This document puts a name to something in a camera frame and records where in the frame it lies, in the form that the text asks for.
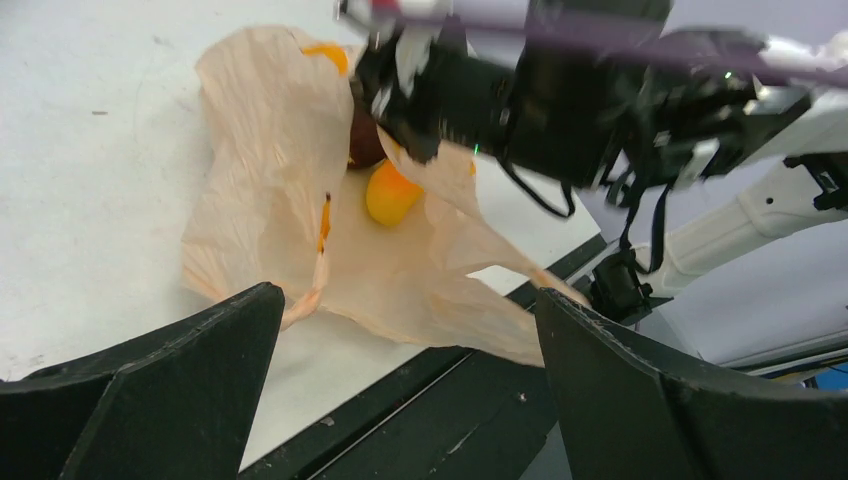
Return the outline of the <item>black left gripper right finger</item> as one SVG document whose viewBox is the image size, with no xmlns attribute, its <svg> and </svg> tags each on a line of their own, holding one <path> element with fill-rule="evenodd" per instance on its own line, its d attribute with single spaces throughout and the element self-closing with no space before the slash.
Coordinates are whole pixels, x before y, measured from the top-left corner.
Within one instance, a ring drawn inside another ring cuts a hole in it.
<svg viewBox="0 0 848 480">
<path fill-rule="evenodd" d="M 576 479 L 843 479 L 847 397 L 749 376 L 553 289 L 539 342 Z"/>
</svg>

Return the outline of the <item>orange translucent plastic bag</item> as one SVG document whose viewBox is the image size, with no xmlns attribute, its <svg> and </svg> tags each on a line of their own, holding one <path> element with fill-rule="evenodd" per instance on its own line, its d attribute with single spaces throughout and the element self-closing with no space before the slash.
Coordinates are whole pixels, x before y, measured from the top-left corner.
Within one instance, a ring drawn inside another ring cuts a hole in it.
<svg viewBox="0 0 848 480">
<path fill-rule="evenodd" d="M 286 324 L 327 312 L 393 341 L 541 365 L 533 317 L 483 275 L 561 288 L 549 266 L 597 225 L 584 209 L 553 218 L 498 167 L 443 144 L 425 167 L 388 149 L 424 194 L 398 226 L 379 226 L 365 209 L 367 174 L 346 166 L 358 52 L 259 26 L 201 55 L 214 161 L 182 237 L 185 285 L 220 301 L 267 281 L 294 300 Z"/>
</svg>

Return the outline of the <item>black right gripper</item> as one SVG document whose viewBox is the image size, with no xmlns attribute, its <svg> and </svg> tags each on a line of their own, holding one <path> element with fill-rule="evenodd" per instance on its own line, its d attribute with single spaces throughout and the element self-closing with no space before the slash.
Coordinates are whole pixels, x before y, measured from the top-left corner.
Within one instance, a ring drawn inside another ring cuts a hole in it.
<svg viewBox="0 0 848 480">
<path fill-rule="evenodd" d="M 351 89 L 376 123 L 420 164 L 451 142 L 506 165 L 516 160 L 514 71 L 478 57 L 465 25 L 373 29 Z"/>
</svg>

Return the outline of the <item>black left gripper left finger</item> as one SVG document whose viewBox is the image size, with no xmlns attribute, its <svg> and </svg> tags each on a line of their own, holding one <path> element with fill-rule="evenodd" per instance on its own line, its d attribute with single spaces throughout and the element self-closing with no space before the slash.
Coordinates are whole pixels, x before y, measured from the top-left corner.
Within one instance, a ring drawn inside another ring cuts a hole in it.
<svg viewBox="0 0 848 480">
<path fill-rule="evenodd" d="M 251 287 L 1 386 L 5 479 L 233 479 L 285 306 Z"/>
</svg>

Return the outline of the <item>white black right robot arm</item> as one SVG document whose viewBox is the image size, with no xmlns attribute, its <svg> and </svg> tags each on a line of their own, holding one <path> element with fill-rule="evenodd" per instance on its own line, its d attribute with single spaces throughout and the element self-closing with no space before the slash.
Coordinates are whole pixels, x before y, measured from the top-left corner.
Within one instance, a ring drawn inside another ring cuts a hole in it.
<svg viewBox="0 0 848 480">
<path fill-rule="evenodd" d="M 342 1 L 369 36 L 352 93 L 419 164 L 450 142 L 638 213 L 583 291 L 631 325 L 711 270 L 847 217 L 847 49 L 741 29 L 665 30 L 668 1 L 532 1 L 521 23 L 448 1 Z M 670 193 L 757 161 L 728 206 L 667 232 Z"/>
</svg>

